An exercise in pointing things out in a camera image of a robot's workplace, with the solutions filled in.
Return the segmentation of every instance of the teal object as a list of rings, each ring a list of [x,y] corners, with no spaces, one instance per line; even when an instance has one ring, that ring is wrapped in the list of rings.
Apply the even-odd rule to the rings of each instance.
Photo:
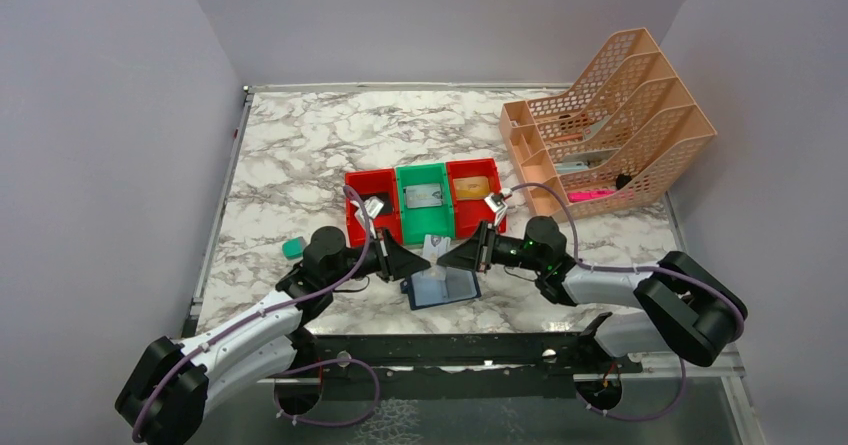
[[[300,258],[303,256],[303,249],[306,248],[306,239],[303,237],[293,238],[283,242],[283,255],[289,260]]]
[[[424,235],[456,238],[453,202],[444,163],[397,167],[398,201],[403,243],[424,243]],[[442,187],[442,205],[439,207],[409,208],[406,206],[406,187],[437,183]]]

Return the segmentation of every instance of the card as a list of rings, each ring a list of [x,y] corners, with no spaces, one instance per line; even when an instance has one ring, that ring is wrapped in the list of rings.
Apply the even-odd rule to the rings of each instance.
[[[377,197],[381,202],[383,202],[383,208],[381,208],[380,213],[377,214],[378,217],[389,215],[395,211],[394,204],[392,203],[392,197],[389,195],[389,192],[366,193],[362,195],[362,201],[364,202],[371,197]]]
[[[482,200],[489,195],[489,179],[486,177],[456,178],[453,181],[457,200]]]
[[[410,185],[403,189],[406,208],[441,207],[442,186],[438,183],[425,183],[423,185]]]

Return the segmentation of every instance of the cable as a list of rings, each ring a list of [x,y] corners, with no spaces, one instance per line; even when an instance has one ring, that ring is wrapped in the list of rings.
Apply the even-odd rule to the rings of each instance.
[[[356,203],[359,204],[360,209],[365,210],[365,203],[362,201],[362,197],[360,197],[359,194],[356,193],[356,190],[354,190],[352,187],[350,187],[348,185],[345,185],[343,187],[343,189],[344,189],[345,196],[348,199],[355,201]],[[363,219],[365,220],[365,230],[370,230],[371,229],[371,217],[369,217],[367,213],[363,213],[362,216],[363,216]],[[332,285],[330,285],[327,288],[323,288],[321,290],[318,290],[317,292],[312,292],[310,294],[304,295],[304,296],[299,297],[299,298],[295,298],[293,300],[289,300],[287,302],[278,303],[276,305],[270,306],[270,307],[265,309],[265,313],[275,312],[275,311],[280,310],[282,308],[286,308],[286,307],[291,306],[291,305],[295,305],[295,304],[298,304],[298,303],[301,303],[301,302],[305,302],[307,300],[312,300],[313,298],[320,297],[321,295],[325,295],[327,293],[332,293],[333,290],[335,290],[336,288],[339,287],[339,285],[350,280],[350,278],[353,277],[353,275],[356,273],[356,271],[359,270],[359,267],[361,267],[362,264],[365,262],[365,256],[367,255],[368,247],[370,247],[370,246],[371,246],[371,234],[366,233],[365,234],[365,245],[362,247],[362,253],[360,253],[359,259],[353,265],[353,268],[351,268],[350,271],[348,271],[345,274],[345,276],[343,276],[337,282],[333,283]],[[253,320],[256,320],[257,318],[259,318],[263,315],[264,314],[261,314],[259,311],[256,311],[256,312],[254,312],[250,315],[245,316],[244,318],[242,318],[238,322],[230,325],[229,327],[227,327],[226,329],[221,331],[221,333],[219,333],[218,335],[211,337],[209,340],[207,340],[207,342],[204,344],[204,346],[215,345],[216,343],[220,342],[221,340],[223,340],[224,338],[229,336],[234,331],[238,330],[239,328],[241,328],[244,325],[252,322]],[[138,416],[136,417],[135,423],[133,424],[133,431],[132,431],[133,442],[135,442],[135,443],[144,442],[144,439],[141,437],[141,429],[144,426],[144,421],[147,418],[147,414],[150,413],[150,407],[153,406],[153,403],[156,401],[156,399],[162,393],[162,390],[165,389],[165,385],[168,382],[170,382],[172,378],[174,378],[174,375],[176,375],[180,371],[180,369],[182,369],[194,357],[200,355],[200,353],[202,351],[203,351],[203,348],[201,348],[199,346],[199,347],[195,348],[194,350],[190,351],[189,353],[187,353],[182,359],[180,359],[179,362],[177,362],[176,365],[174,365],[173,368],[171,368],[168,371],[168,373],[165,374],[164,377],[162,377],[162,380],[160,380],[159,383],[156,384],[156,387],[150,393],[150,397],[148,397],[147,401],[144,403],[144,406],[141,407],[141,411],[138,412]]]
[[[711,297],[713,297],[716,300],[725,304],[730,309],[730,312],[731,312],[731,314],[733,314],[733,318],[736,321],[736,335],[733,337],[733,340],[737,340],[740,336],[742,336],[742,332],[745,330],[745,317],[742,316],[742,312],[739,311],[739,308],[737,308],[736,305],[733,302],[730,301],[730,299],[728,299],[727,297],[725,297],[724,295],[717,292],[716,290],[711,288],[709,285],[707,285],[706,283],[704,283],[704,282],[702,282],[698,279],[688,277],[686,275],[683,275],[682,273],[677,273],[674,270],[668,270],[666,268],[657,267],[657,266],[653,266],[653,265],[636,266],[636,267],[613,267],[613,266],[608,266],[608,265],[594,265],[594,266],[592,266],[592,265],[588,265],[588,264],[582,262],[581,260],[579,260],[578,256],[577,256],[577,254],[578,254],[577,225],[574,224],[574,217],[571,215],[571,211],[568,210],[568,205],[565,203],[565,200],[563,200],[562,197],[557,195],[557,193],[556,193],[556,191],[554,191],[554,189],[552,189],[551,187],[549,187],[549,186],[547,186],[543,183],[526,182],[526,183],[516,185],[515,187],[512,187],[512,189],[513,190],[521,190],[522,188],[527,188],[527,187],[539,187],[539,188],[547,191],[548,193],[550,193],[556,199],[556,201],[559,202],[559,206],[562,207],[562,211],[565,212],[565,216],[566,216],[566,218],[568,218],[568,224],[571,226],[571,236],[572,236],[572,239],[573,239],[572,241],[574,242],[574,257],[573,258],[574,258],[574,261],[577,263],[578,267],[580,267],[584,270],[596,270],[596,271],[599,271],[599,272],[631,273],[631,272],[635,271],[635,272],[662,273],[662,274],[668,275],[670,277],[674,277],[678,280],[683,280],[684,282],[687,282],[691,285],[694,285],[695,287],[697,287],[697,288],[701,289],[702,291],[706,292],[707,294],[709,294]],[[677,395],[674,397],[674,400],[672,400],[672,402],[666,408],[664,408],[663,410],[661,410],[657,413],[653,413],[651,415],[646,415],[644,417],[630,417],[630,416],[626,416],[626,415],[618,415],[618,414],[614,414],[614,413],[605,412],[603,410],[599,410],[599,409],[589,405],[588,402],[586,403],[586,405],[587,405],[587,408],[589,410],[592,410],[595,413],[599,413],[601,415],[604,415],[605,417],[609,417],[609,418],[612,418],[612,419],[615,419],[615,420],[621,420],[621,421],[624,421],[624,422],[644,422],[644,421],[649,421],[649,420],[655,420],[657,418],[664,417],[665,415],[674,411],[674,409],[677,408],[677,406],[680,404],[680,400],[683,398],[683,395],[686,394],[686,389],[688,387],[688,385],[686,383],[686,363],[683,361],[682,358],[680,359],[680,377],[681,377],[682,382],[680,384],[680,388],[677,390]]]
[[[522,277],[521,275],[519,275],[517,273],[510,272],[510,270],[514,270],[514,268],[513,267],[504,267],[504,273],[509,275],[509,276],[512,276],[512,277],[515,277],[515,278],[518,278],[518,279],[521,279],[521,280],[527,280],[528,282],[535,282],[535,280],[533,280],[532,278]]]
[[[306,365],[304,367],[295,368],[294,370],[286,370],[283,373],[278,373],[277,376],[281,375],[294,375],[300,372],[305,372],[307,370],[312,370],[313,368],[323,367],[324,365],[333,365],[336,363],[353,363],[355,365],[359,365],[364,368],[369,375],[371,375],[371,379],[374,381],[374,400],[371,401],[371,405],[368,407],[368,410],[365,411],[362,415],[353,418],[351,420],[345,420],[344,422],[324,422],[321,420],[312,420],[310,418],[301,418],[300,415],[289,415],[283,410],[283,407],[280,405],[280,402],[277,400],[277,396],[274,395],[274,405],[277,406],[277,418],[286,417],[292,420],[292,424],[306,423],[309,425],[317,425],[319,427],[330,427],[330,428],[342,428],[349,427],[351,425],[356,425],[357,423],[363,422],[371,417],[374,412],[377,410],[377,405],[380,404],[380,378],[377,377],[377,372],[371,368],[370,365],[363,362],[362,360],[357,360],[355,358],[334,358],[332,360],[324,360],[317,363],[312,363],[310,365]]]
[[[368,288],[368,285],[371,285],[371,277],[366,275],[365,280],[366,280],[365,286],[362,287],[362,288],[354,288],[352,290],[336,290],[333,293],[359,293],[361,291],[364,291],[366,288]]]

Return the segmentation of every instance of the storage bin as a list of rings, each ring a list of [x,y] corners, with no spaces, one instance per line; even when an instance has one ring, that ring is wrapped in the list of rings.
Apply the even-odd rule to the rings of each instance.
[[[453,199],[456,238],[468,238],[477,230],[477,226],[481,220],[493,222],[495,220],[495,214],[482,199],[457,200],[454,180],[457,178],[486,177],[489,182],[489,190],[498,192],[501,189],[498,167],[495,165],[493,159],[485,158],[482,160],[446,162],[445,168],[448,172],[448,183],[450,184],[450,192]],[[498,231],[501,233],[506,232],[506,219],[501,222]]]
[[[356,190],[363,200],[374,194],[388,195],[390,203],[383,205],[383,210],[390,208],[391,212],[378,215],[374,220],[374,227],[387,228],[392,238],[398,243],[403,243],[396,182],[395,171],[391,168],[345,173],[345,184]],[[345,222],[351,247],[358,247],[365,243],[365,230],[354,216],[356,210],[357,208],[350,200],[345,200]]]
[[[610,37],[568,91],[505,104],[499,129],[519,180],[544,183],[563,198],[615,190],[619,175],[631,177],[607,197],[572,204],[576,218],[655,202],[716,135],[644,29]],[[587,154],[604,158],[588,170],[557,173],[558,163]],[[524,192],[535,214],[565,220],[547,192]]]
[[[400,220],[403,243],[424,243],[424,235],[455,238],[454,208],[450,183],[444,163],[413,165],[395,169],[397,196],[400,202]],[[442,187],[442,205],[439,207],[408,208],[404,190],[411,185],[438,183]]]

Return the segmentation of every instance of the item in file organizer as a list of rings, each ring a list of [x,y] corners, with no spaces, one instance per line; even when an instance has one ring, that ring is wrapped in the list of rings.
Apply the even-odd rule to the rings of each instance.
[[[562,162],[556,164],[554,167],[556,168],[557,173],[571,173],[571,172],[580,172],[583,170],[588,170],[589,165],[586,162]]]
[[[585,202],[586,200],[595,200],[596,198],[608,197],[615,193],[615,190],[589,190],[586,192],[570,192],[566,196],[571,203]]]
[[[626,187],[631,180],[633,180],[633,177],[631,177],[630,175],[619,173],[618,176],[615,178],[615,189],[621,190],[622,188]]]
[[[441,207],[444,204],[442,186],[438,183],[410,185],[403,189],[406,208]]]
[[[552,138],[552,142],[560,143],[560,142],[570,142],[572,140],[580,140],[583,138],[582,133],[572,133],[571,135],[563,135],[561,137]]]
[[[489,179],[487,177],[455,178],[453,187],[457,200],[483,200],[489,195]]]
[[[368,201],[371,197],[377,197],[381,202],[383,202],[383,208],[381,208],[380,213],[377,214],[378,217],[390,215],[395,211],[394,204],[392,204],[392,197],[389,195],[389,192],[363,193],[361,197],[363,202]]]

